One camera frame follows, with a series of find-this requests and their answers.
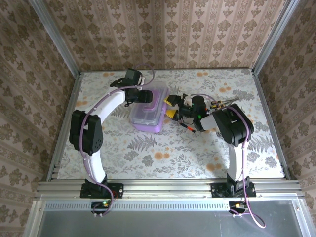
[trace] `clear plastic lid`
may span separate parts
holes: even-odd
[[[132,124],[156,126],[162,112],[163,99],[169,93],[166,83],[154,81],[148,86],[144,86],[143,90],[151,90],[153,92],[153,101],[145,103],[134,103],[129,118]]]

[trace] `pink cable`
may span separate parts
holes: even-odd
[[[144,85],[131,85],[131,86],[124,86],[124,87],[121,87],[121,88],[118,88],[118,89],[115,89],[113,91],[111,91],[109,94],[105,95],[104,97],[102,97],[98,103],[96,103],[96,105],[85,115],[85,117],[83,118],[83,121],[82,121],[82,124],[81,124],[81,129],[80,129],[80,134],[79,134],[79,149],[80,149],[80,154],[82,155],[83,157],[83,165],[84,165],[84,168],[85,170],[87,171],[89,177],[91,178],[91,180],[93,182],[95,182],[96,184],[100,185],[101,187],[105,188],[107,191],[109,191],[110,195],[111,195],[111,203],[109,205],[109,208],[106,210],[106,212],[103,214],[103,215],[106,215],[111,207],[112,207],[112,204],[113,204],[113,193],[111,191],[111,189],[109,187],[107,187],[106,185],[104,184],[101,184],[99,182],[97,182],[92,176],[91,176],[91,170],[89,169],[89,165],[88,165],[88,160],[87,160],[87,157],[85,155],[85,153],[83,152],[83,149],[82,149],[82,137],[83,137],[83,130],[84,130],[84,125],[89,117],[89,115],[96,110],[96,108],[103,102],[105,101],[109,96],[113,95],[114,93],[120,91],[120,90],[124,90],[124,89],[130,89],[130,88],[138,88],[138,87],[143,87],[145,85],[149,85],[150,83],[152,83],[152,81],[154,80],[155,78],[155,71],[153,69],[153,67],[149,64],[139,64],[137,65],[134,69],[137,69],[138,67],[140,66],[147,66],[149,67],[152,71],[153,71],[153,78],[147,83],[147,84],[144,84]]]
[[[245,177],[244,177],[244,172],[243,172],[244,164],[245,164],[245,157],[244,157],[244,150],[243,149],[245,148],[246,142],[247,142],[248,137],[249,137],[249,127],[247,125],[246,120],[241,116],[241,114],[235,108],[233,108],[231,106],[226,106],[225,108],[234,111],[235,114],[241,119],[242,123],[245,125],[245,128],[246,128],[246,137],[245,137],[245,140],[244,140],[244,142],[242,143],[242,146],[241,146],[242,147],[242,171],[241,171],[241,173],[242,173],[243,194],[245,196],[245,201],[246,201],[246,205],[247,205],[249,213],[243,213],[242,215],[245,215],[245,214],[246,215],[250,215],[252,217],[253,221],[257,224],[257,226],[259,226],[260,228],[264,229],[266,227],[266,223],[263,221],[263,219],[260,216],[252,213],[252,211],[250,209],[250,204],[249,204],[249,201],[248,201],[248,198],[247,198],[247,193],[246,193],[246,183],[245,183]],[[257,216],[262,221],[263,225],[261,225],[256,220],[255,216]]]

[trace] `gray floor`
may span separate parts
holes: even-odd
[[[290,201],[252,202],[267,224],[262,230],[250,216],[226,211],[113,211],[102,218],[89,211],[47,211],[41,237],[300,237]]]

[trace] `floral tablecloth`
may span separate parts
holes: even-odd
[[[110,83],[126,71],[81,75],[76,109],[85,110],[99,100]],[[150,71],[143,71],[147,81]],[[258,92],[249,69],[158,70],[171,94],[206,93],[218,100],[238,96],[237,104],[254,124],[247,167],[251,178],[284,177]],[[129,123],[132,105],[117,107],[102,124],[103,168],[110,179],[225,178],[229,167],[227,144],[217,129],[192,133],[168,117],[160,133],[136,130]],[[67,139],[58,179],[83,179],[82,157]]]

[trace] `purple plastic container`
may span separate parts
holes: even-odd
[[[167,108],[163,99],[168,95],[169,88],[164,82],[155,81],[143,89],[153,92],[153,101],[148,104],[134,104],[129,116],[130,122],[137,130],[158,133]]]

